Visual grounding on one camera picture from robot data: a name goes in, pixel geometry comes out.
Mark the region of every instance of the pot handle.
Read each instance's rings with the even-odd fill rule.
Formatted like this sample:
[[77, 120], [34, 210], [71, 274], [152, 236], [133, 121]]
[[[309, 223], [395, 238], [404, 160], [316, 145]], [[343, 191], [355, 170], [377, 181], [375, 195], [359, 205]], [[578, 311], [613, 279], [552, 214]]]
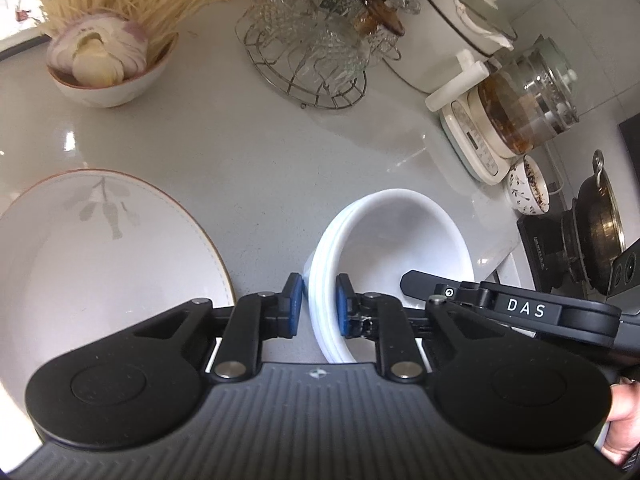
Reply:
[[593, 153], [593, 174], [596, 176], [596, 186], [600, 189], [600, 181], [604, 171], [604, 155], [600, 150]]

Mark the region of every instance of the kitchen counter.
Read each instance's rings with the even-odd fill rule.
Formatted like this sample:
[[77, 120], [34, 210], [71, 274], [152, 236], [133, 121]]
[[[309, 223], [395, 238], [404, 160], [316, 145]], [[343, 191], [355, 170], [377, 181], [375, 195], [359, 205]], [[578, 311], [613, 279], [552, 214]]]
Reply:
[[[424, 96], [380, 64], [355, 107], [301, 109], [262, 79], [235, 36], [249, 3], [213, 4], [190, 19], [159, 82], [115, 109], [67, 100], [46, 72], [46, 46], [0, 62], [0, 211], [60, 171], [133, 174], [193, 214], [241, 296], [302, 270], [347, 204], [407, 187], [449, 213], [476, 278], [487, 277], [517, 245], [516, 215], [501, 186], [466, 172]], [[264, 357], [322, 362], [308, 314], [295, 341], [267, 342]]]

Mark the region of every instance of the white plate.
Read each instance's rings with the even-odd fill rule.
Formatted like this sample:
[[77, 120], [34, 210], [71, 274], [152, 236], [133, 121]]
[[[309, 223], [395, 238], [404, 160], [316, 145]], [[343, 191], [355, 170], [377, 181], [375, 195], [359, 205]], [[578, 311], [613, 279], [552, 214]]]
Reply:
[[[21, 410], [29, 377], [57, 355], [191, 298], [234, 304], [224, 263], [195, 220], [114, 171], [71, 171], [29, 189], [0, 217], [0, 254], [0, 382]], [[2, 397], [7, 470], [33, 450], [33, 431]]]

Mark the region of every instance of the garlic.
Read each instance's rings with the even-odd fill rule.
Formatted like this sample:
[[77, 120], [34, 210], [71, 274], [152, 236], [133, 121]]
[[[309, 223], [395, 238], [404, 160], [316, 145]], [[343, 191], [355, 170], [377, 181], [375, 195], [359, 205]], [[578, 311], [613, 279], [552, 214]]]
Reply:
[[111, 86], [145, 71], [147, 45], [137, 23], [110, 12], [88, 14], [51, 41], [47, 63], [84, 86]]
[[71, 65], [76, 80], [92, 88], [112, 86], [124, 80], [122, 62], [107, 52], [104, 44], [91, 38], [76, 51]]

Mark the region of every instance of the bowl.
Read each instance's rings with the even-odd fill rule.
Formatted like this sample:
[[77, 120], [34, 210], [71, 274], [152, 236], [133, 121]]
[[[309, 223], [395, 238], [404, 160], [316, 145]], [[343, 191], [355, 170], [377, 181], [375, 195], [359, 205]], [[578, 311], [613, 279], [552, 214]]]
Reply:
[[0, 216], [0, 253], [4, 471], [39, 446], [24, 392], [45, 362], [192, 298], [235, 303], [195, 220], [161, 190], [115, 171], [70, 171], [27, 190]]
[[56, 86], [72, 101], [92, 108], [113, 108], [138, 97], [162, 75], [177, 43], [178, 35], [175, 34], [167, 46], [162, 49], [151, 68], [142, 74], [113, 86], [103, 88], [78, 86], [73, 76], [62, 73], [50, 66], [47, 66], [47, 69]]
[[549, 191], [545, 177], [529, 155], [516, 162], [504, 178], [504, 191], [511, 206], [525, 215], [549, 211]]
[[460, 231], [430, 198], [408, 189], [387, 189], [357, 200], [334, 218], [303, 271], [314, 333], [330, 363], [375, 360], [372, 342], [346, 342], [340, 334], [335, 277], [346, 272], [356, 292], [391, 294], [404, 306], [424, 308], [424, 302], [400, 290], [400, 279], [414, 269], [474, 280]]

